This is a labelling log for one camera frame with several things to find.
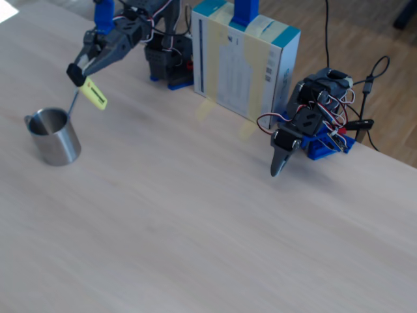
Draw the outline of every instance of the wooden table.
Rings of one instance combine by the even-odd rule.
[[[149,80],[143,49],[95,75],[70,166],[23,116],[68,107],[92,27],[39,3],[0,24],[0,312],[417,312],[417,170],[360,144],[278,178],[261,131],[192,88]]]

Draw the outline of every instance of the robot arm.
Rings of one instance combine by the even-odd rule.
[[[152,28],[160,18],[165,20],[165,32],[175,33],[180,14],[180,0],[130,0],[114,17],[113,0],[94,0],[96,27],[85,33],[83,48],[66,73],[76,86],[82,86],[88,75],[123,59],[139,42],[152,40]],[[172,48],[173,36],[162,41]]]
[[[274,148],[272,176],[277,176],[301,147],[303,136],[315,136],[322,129],[323,121],[328,119],[325,112],[338,109],[337,102],[330,101],[330,96],[341,98],[352,85],[350,76],[331,68],[324,68],[297,83],[287,105],[291,120],[278,123],[278,129],[271,135],[270,143]]]

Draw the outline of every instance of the yellow tag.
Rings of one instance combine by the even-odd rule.
[[[107,98],[103,93],[97,88],[96,84],[87,77],[85,79],[84,85],[82,85],[79,90],[93,103],[98,109],[104,110],[107,106]]]

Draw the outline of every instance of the electrical wire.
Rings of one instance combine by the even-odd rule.
[[[330,67],[330,56],[328,53],[328,0],[326,0],[326,25],[324,27],[324,35],[326,40],[327,67]]]
[[[286,119],[286,118],[284,118],[284,116],[282,116],[281,114],[279,114],[279,113],[264,113],[264,114],[262,114],[262,115],[260,115],[257,119],[256,119],[256,123],[257,123],[257,125],[258,125],[258,127],[265,133],[265,134],[268,134],[268,135],[272,135],[274,132],[271,132],[271,131],[269,131],[269,130],[267,130],[265,127],[263,127],[263,126],[261,126],[260,124],[259,124],[259,120],[262,118],[262,117],[265,117],[265,116],[277,116],[277,117],[279,117],[280,119],[282,119],[282,120],[284,120],[285,122],[291,122],[292,121],[292,119]]]
[[[123,0],[119,0],[119,2],[120,3],[122,3],[125,7],[127,7],[127,8],[130,8],[130,10],[132,10],[132,11],[134,11],[135,13],[136,13],[136,15],[137,15],[137,17],[141,20],[141,21],[143,21],[144,23],[147,23],[147,20],[145,20],[140,14],[138,14],[134,9],[133,9],[133,6],[131,6],[131,5],[128,5],[126,2],[124,2]],[[188,33],[191,33],[191,31],[190,31],[190,29],[191,29],[191,19],[190,19],[190,21],[188,21],[188,23],[186,22],[186,24],[187,24],[187,30],[185,31],[185,32],[183,32],[183,33],[179,33],[179,34],[177,34],[177,33],[166,33],[165,31],[161,31],[161,30],[159,30],[159,29],[157,29],[155,26],[151,26],[151,29],[153,30],[153,31],[156,31],[157,33],[160,33],[161,35],[165,35],[165,36],[172,36],[172,37],[183,37],[184,35],[186,35],[186,34],[188,34]]]
[[[167,52],[172,52],[172,51],[175,51],[175,52],[177,52],[179,55],[181,55],[181,56],[182,56],[182,53],[181,53],[181,52],[179,52],[179,50],[178,50],[178,49],[175,49],[175,48],[171,48],[171,49],[162,49],[162,51],[167,51]],[[176,67],[179,67],[180,65],[182,65],[182,58],[181,58],[181,60],[180,60],[180,63],[179,63],[179,64],[177,64],[177,65],[176,65]]]
[[[386,66],[384,68],[384,70],[379,73],[378,75],[374,75],[373,72],[375,71],[375,69],[378,67],[379,63],[383,60],[386,59]],[[365,79],[365,80],[360,80],[359,82],[353,83],[353,85],[358,85],[359,83],[366,83],[366,82],[373,82],[373,80],[375,78],[381,77],[382,75],[385,74],[386,70],[388,70],[388,67],[390,66],[390,57],[388,57],[387,55],[384,55],[383,57],[381,57],[373,66],[372,68],[372,72],[371,74]]]
[[[329,149],[329,150],[332,150],[332,151],[334,151],[334,152],[339,152],[339,151],[337,151],[337,150],[335,150],[335,149],[333,149],[333,148],[330,148],[327,144],[325,144],[324,143],[324,141],[322,141],[322,139],[318,139],[327,149]]]
[[[317,105],[319,106],[319,108],[321,109],[322,112],[325,112],[334,122],[336,122],[336,125],[338,127],[343,127],[343,125],[338,121],[338,119],[336,119],[334,117],[334,115],[332,114],[332,112],[330,112],[328,110],[328,108],[326,108],[325,106],[323,106],[320,102],[317,102]]]
[[[188,33],[192,36],[191,31],[190,31],[190,29],[191,29],[191,16],[190,16],[190,19],[188,19],[188,16],[190,14],[190,13],[188,13],[188,9],[190,11],[192,11],[192,7],[189,3],[187,3],[185,5],[185,24],[187,26]]]
[[[350,91],[352,93],[352,100],[351,101],[346,101],[347,91]],[[356,95],[355,95],[353,89],[348,89],[347,91],[346,91],[345,95],[341,99],[339,99],[339,101],[343,104],[352,104],[356,100]]]
[[[341,117],[342,119],[343,119],[343,124],[342,124],[342,126],[345,126],[348,122],[349,122],[349,118],[347,117],[347,112],[346,112],[346,107],[345,107],[345,105],[346,105],[346,103],[344,103],[344,102],[342,102],[340,99],[337,99],[337,98],[335,98],[335,97],[333,97],[333,96],[330,96],[329,95],[329,98],[331,98],[332,100],[334,100],[334,101],[336,101],[337,103],[338,103],[338,105],[335,107],[335,109],[338,107],[338,106],[340,106],[341,107],[341,109],[342,109],[342,113],[341,114],[333,114],[333,116],[338,116],[338,117]]]
[[[168,4],[170,4],[172,2],[172,0],[168,0],[162,7],[160,7],[158,10],[156,10],[156,12],[152,15],[153,18],[155,18],[155,16],[157,16],[159,13],[161,13],[163,10],[165,10],[165,8],[168,6]]]
[[[181,17],[181,7],[182,7],[182,0],[180,0],[180,12],[178,13],[177,21],[175,22],[174,27],[173,27],[174,31],[176,31],[178,21],[180,20],[180,17]],[[173,46],[174,46],[174,37],[171,37],[171,49],[173,48]]]
[[[364,97],[362,99],[362,105],[360,106],[360,114],[359,114],[359,120],[364,119],[364,111],[365,111],[365,102],[366,102],[367,94],[364,94]]]
[[[155,21],[153,18],[149,18],[148,21],[151,21],[151,27],[155,26]],[[140,40],[140,42],[146,44],[147,42],[152,41],[153,38],[154,38],[154,32],[153,30],[151,30],[151,37],[147,40]]]
[[[127,17],[126,16],[123,16],[123,15],[117,15],[117,16],[113,17],[113,21],[119,20],[121,18],[127,18]]]
[[[346,106],[349,108],[349,109],[351,109],[352,111],[353,111],[353,113],[355,113],[356,114],[356,116],[357,117],[360,117],[360,115],[359,115],[359,113],[354,109],[354,108],[352,108],[352,106],[351,105],[349,105],[349,104],[346,104]],[[367,136],[368,136],[368,138],[369,138],[369,142],[371,143],[371,145],[372,145],[372,147],[376,150],[376,151],[378,151],[378,152],[380,152],[379,151],[379,149],[373,144],[373,142],[372,142],[372,138],[371,138],[371,133],[368,131],[367,132]]]

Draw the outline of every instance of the metal cup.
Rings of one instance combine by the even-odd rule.
[[[44,160],[53,166],[75,161],[81,153],[69,114],[60,108],[44,108],[25,116],[25,123]]]

